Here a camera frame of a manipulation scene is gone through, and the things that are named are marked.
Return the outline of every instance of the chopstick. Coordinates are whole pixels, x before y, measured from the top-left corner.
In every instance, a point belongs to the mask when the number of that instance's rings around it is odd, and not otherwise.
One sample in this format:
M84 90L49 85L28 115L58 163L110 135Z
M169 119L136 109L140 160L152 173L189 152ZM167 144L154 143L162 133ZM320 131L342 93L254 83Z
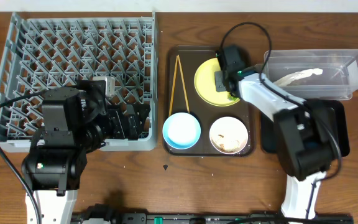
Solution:
M185 93L186 109L187 109L187 113L190 113L189 102L188 102L188 100L187 100L187 93L186 93L186 86L185 86L185 78L183 77L183 70L182 70L182 68L181 68L180 57L179 57L179 55L177 55L177 58L176 58L176 61L175 61L175 71L173 72L173 83L172 83L172 91L171 91L171 102L170 102L170 106L169 106L169 114L168 114L168 117L171 116L171 114L172 114L173 94L174 94L174 92L175 92L175 84L176 84L176 79L177 79L178 62L179 62L181 83L182 83L182 85L183 85L183 92Z

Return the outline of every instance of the wooden surface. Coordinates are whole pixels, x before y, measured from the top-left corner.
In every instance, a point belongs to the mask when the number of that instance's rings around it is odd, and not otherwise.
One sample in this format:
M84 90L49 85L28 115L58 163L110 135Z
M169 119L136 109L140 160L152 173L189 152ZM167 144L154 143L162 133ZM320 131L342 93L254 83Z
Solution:
M23 17L114 17L150 14L23 13ZM0 13L0 61L11 14ZM160 213L247 213L279 210L286 175L276 156L257 149L245 158L175 157L162 148L161 128L165 61L175 45L218 45L223 34L243 21L268 29L274 49L358 49L358 14L185 14L158 13L158 144L149 152L101 152L88 155L75 211L108 203L123 211L142 208ZM227 43L245 47L252 63L267 49L261 32L244 27ZM321 187L316 211L351 213L358 223L358 91L346 109L351 153L339 177ZM16 167L25 154L8 155ZM25 223L24 191L0 158L0 223Z

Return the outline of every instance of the yellow plate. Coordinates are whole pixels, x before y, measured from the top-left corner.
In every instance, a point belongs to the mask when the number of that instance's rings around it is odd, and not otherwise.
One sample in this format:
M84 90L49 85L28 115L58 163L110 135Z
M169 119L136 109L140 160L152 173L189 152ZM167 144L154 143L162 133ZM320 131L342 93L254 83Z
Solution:
M198 95L205 102L214 106L230 106L240 101L229 99L229 92L217 92L215 85L215 72L220 71L221 67L217 58L212 58L202 63L194 76L194 86Z

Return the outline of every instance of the clear plastic container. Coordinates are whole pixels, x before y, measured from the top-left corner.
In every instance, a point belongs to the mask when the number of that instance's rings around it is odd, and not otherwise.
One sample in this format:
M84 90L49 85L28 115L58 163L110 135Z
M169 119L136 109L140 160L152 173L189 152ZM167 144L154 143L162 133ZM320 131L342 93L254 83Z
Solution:
M273 50L264 73L275 82L286 75L313 68L322 69L322 74L313 74L281 88L302 98L330 100L349 100L352 93L358 90L356 49Z

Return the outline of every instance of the cable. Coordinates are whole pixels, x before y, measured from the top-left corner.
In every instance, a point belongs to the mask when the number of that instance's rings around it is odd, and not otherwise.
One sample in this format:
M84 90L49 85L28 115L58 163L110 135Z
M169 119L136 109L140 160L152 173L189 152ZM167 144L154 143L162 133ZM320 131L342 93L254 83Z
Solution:
M243 25L252 25L252 26L256 26L258 27L266 36L267 40L268 40L268 53L267 53L267 56L266 56L266 59L265 59L265 62L263 63L262 65L262 68L260 69L260 72L259 72L259 80L261 82L261 84L263 84L264 87L266 87L268 90L270 90L271 92L275 93L276 95L278 95L279 97L283 98L284 100L290 102L290 103L293 103L294 105L297 105L299 108L303 109L305 112L309 113L311 117L313 117L320 125L322 125L322 127L324 128L324 130L326 131L326 133L328 134L329 138L331 139L331 143L334 144L334 147L335 147L335 151L334 151L334 154L336 156L336 159L337 159L337 169L336 171L331 174L330 176L327 176L325 178L322 178L322 179L316 179L314 182L313 182L313 185L312 185L312 189L311 189L311 194L310 194L310 198L309 198L309 203L308 203L308 208L306 209L306 219L309 218L309 213L310 213L310 208L311 208L311 203L313 201L313 195L314 195L314 189L316 188L316 184L317 182L322 182L324 180L329 180L329 179L332 179L334 178L335 176L338 175L339 171L341 170L342 168L342 155L341 155L341 149L339 148L339 145L338 143L336 142L335 140L335 137L334 135L332 134L332 132L329 130L328 126L324 123L324 121L316 116L315 114L313 114L305 105L293 100L290 98L290 95L283 95L281 93L279 93L278 91L274 90L271 86L269 86L268 84L265 83L265 79L262 78L262 72L263 70L265 69L265 66L270 58L270 54L272 53L272 39L270 38L270 35L269 33L267 32L267 30L262 27L261 25L255 23L255 22L241 22L240 24L237 24L235 25L234 27L232 27L231 29L229 29L229 31L223 36L223 39L222 39L222 42L221 42L221 45L219 47L220 51L223 52L223 43L224 43L224 40L226 39L226 37L237 27L239 26L243 26Z
M6 102L3 102L0 104L0 109L3 108L4 106L10 105L16 101L19 100L23 100L23 99L28 99L31 98L33 96L40 96L42 94L44 94L45 91L41 91L41 92L37 92L37 93L33 93L33 94L29 94L29 95L24 95L24 96L20 96L11 100L8 100ZM30 197L32 206L34 207L34 211L35 211L35 216L37 217L37 224L41 224L42 222L42 218L40 216L40 212L38 209L38 205L35 202L35 198L32 194L32 191L30 189L30 187L26 184L25 180L23 179L23 177L20 175L19 171L14 167L13 163L9 160L9 158L6 156L6 154L4 153L4 151L2 150L2 148L0 147L0 155L2 157L2 159L4 160L4 162L6 162L6 164L9 166L9 168L11 168L12 172L15 174L15 176L19 179L19 182L23 185L24 190L27 192L27 195Z
M241 224L241 223L252 223L252 222L297 222L306 224L333 224L333 222L325 222L321 220L309 220L304 218L290 218L290 217L251 217L242 218L240 220L228 222L227 224Z

